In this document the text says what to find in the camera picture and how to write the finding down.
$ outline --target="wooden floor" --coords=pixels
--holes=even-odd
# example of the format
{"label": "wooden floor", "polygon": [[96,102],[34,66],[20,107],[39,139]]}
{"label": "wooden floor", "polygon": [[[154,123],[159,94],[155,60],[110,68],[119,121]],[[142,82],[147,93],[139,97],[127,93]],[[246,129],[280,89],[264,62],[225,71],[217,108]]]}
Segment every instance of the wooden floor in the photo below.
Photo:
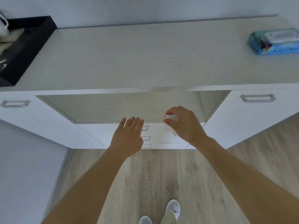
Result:
{"label": "wooden floor", "polygon": [[[299,198],[299,114],[229,148]],[[53,204],[103,154],[71,150]],[[233,197],[197,150],[141,150],[117,174],[98,223],[135,224],[148,215],[160,223],[166,204],[181,204],[178,223],[249,223]]]}

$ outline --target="pants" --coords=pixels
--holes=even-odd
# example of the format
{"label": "pants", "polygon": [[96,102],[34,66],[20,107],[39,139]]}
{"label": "pants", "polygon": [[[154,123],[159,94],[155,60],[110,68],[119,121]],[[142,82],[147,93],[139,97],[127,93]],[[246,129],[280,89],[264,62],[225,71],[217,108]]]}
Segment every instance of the pants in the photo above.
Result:
{"label": "pants", "polygon": [[169,212],[163,216],[161,224],[176,224],[176,219],[173,213]]}

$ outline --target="right hand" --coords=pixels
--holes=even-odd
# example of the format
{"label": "right hand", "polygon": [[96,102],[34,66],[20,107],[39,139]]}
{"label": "right hand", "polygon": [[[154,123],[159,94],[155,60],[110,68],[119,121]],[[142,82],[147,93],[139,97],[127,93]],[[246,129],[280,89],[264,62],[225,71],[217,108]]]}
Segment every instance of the right hand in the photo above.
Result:
{"label": "right hand", "polygon": [[164,123],[169,125],[174,131],[186,142],[194,146],[197,139],[208,138],[203,127],[200,125],[195,114],[182,107],[172,107],[166,112],[166,115],[176,114],[178,121],[174,122],[171,119],[163,120]]}

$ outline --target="black tray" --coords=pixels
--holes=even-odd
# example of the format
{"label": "black tray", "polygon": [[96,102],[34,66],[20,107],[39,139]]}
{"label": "black tray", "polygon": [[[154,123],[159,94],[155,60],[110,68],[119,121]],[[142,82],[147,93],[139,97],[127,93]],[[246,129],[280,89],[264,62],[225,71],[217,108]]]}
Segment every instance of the black tray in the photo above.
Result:
{"label": "black tray", "polygon": [[0,87],[17,84],[43,45],[57,29],[50,16],[9,19],[8,22],[9,30],[20,28],[25,30],[0,56],[0,60],[7,60],[4,63],[7,66],[0,67]]}

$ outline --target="drawer handle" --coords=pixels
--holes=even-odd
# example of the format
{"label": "drawer handle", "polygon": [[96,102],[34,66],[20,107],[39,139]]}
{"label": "drawer handle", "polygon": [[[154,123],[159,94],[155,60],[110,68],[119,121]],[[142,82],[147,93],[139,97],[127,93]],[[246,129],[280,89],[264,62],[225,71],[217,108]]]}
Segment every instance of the drawer handle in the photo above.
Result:
{"label": "drawer handle", "polygon": [[142,139],[144,142],[148,142],[148,141],[150,141],[151,137],[142,137]]}
{"label": "drawer handle", "polygon": [[143,126],[141,131],[148,131],[149,130],[149,126]]}
{"label": "drawer handle", "polygon": [[[251,99],[251,98],[263,98],[269,97],[270,99]],[[241,95],[242,101],[245,103],[272,103],[276,100],[274,94],[267,94],[267,95]]]}
{"label": "drawer handle", "polygon": [[2,101],[1,107],[4,108],[13,108],[13,107],[27,107],[29,105],[30,101]]}
{"label": "drawer handle", "polygon": [[145,144],[145,145],[143,145],[141,148],[151,148],[151,147],[152,147],[151,144]]}

